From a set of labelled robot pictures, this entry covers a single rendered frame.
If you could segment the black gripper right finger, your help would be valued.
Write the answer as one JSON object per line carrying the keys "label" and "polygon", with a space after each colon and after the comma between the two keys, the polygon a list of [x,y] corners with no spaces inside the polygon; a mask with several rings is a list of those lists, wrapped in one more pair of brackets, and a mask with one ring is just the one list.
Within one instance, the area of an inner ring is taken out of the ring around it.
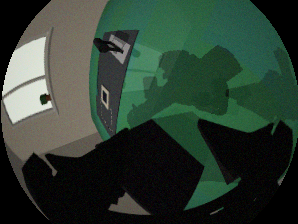
{"label": "black gripper right finger", "polygon": [[261,147],[262,141],[269,137],[274,123],[249,133],[223,127],[222,124],[213,121],[198,119],[197,128],[210,152],[213,153],[227,185],[238,179],[243,169],[250,163],[251,157],[254,157]]}

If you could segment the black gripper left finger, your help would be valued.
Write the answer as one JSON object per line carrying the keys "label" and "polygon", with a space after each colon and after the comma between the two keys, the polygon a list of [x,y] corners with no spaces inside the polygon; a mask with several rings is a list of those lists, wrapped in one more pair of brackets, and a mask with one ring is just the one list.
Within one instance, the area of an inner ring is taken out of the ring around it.
{"label": "black gripper left finger", "polygon": [[85,185],[102,200],[108,200],[109,204],[117,205],[129,139],[129,128],[124,128],[82,157],[63,157],[51,153],[44,156],[61,175]]}

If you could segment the beige square tile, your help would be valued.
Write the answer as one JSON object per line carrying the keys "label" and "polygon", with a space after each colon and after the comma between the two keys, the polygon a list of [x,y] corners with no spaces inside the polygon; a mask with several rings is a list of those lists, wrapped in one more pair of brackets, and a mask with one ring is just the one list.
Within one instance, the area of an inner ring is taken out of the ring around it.
{"label": "beige square tile", "polygon": [[104,87],[104,84],[101,84],[101,87],[102,87],[101,100],[102,100],[102,103],[104,103],[105,107],[108,108],[108,111],[109,111],[109,95],[110,95],[110,92],[108,91],[108,89],[106,89]]}

